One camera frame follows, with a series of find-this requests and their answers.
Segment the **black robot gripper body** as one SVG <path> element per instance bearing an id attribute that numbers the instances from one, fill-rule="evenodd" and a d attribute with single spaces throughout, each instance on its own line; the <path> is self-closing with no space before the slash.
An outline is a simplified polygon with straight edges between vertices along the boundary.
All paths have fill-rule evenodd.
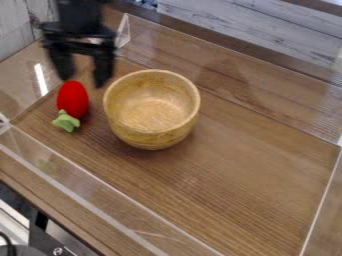
<path id="1" fill-rule="evenodd" d="M 109 0 L 53 0 L 57 20 L 43 22 L 43 47 L 65 52 L 68 44 L 89 55 L 115 51 L 116 33 L 103 24 L 103 5 Z"/>

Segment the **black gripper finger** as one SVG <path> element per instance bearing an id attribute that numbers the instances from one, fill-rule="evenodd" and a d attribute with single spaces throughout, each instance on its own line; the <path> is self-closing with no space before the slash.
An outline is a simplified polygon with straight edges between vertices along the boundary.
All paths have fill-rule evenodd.
<path id="1" fill-rule="evenodd" d="M 76 70 L 72 54 L 68 50 L 59 47 L 49 48 L 48 54 L 60 79 L 67 81 L 72 78 Z"/>
<path id="2" fill-rule="evenodd" d="M 93 56 L 93 81 L 100 88 L 112 77 L 115 54 L 112 51 L 99 53 Z"/>

